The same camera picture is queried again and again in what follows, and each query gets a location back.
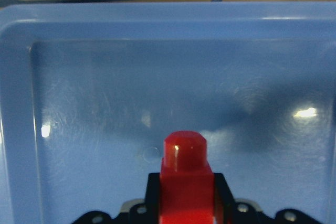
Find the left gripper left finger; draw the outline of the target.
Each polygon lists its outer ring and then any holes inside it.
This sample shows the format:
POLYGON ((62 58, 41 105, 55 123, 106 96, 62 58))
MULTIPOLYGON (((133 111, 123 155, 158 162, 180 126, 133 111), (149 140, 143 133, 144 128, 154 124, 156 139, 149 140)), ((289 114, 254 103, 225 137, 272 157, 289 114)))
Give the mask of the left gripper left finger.
POLYGON ((125 208, 114 218, 103 211, 89 211, 74 223, 159 223, 159 203, 160 174, 150 173, 145 198, 139 203, 125 202, 125 208))

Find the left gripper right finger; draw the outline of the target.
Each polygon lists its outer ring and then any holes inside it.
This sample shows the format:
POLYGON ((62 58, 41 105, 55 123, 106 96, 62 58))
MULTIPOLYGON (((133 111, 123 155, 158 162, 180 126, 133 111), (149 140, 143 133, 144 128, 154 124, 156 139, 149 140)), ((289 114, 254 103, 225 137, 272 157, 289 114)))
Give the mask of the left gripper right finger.
POLYGON ((234 199, 223 174, 215 173, 214 217, 217 223, 319 223, 310 215, 296 209, 266 215, 249 201, 234 199))

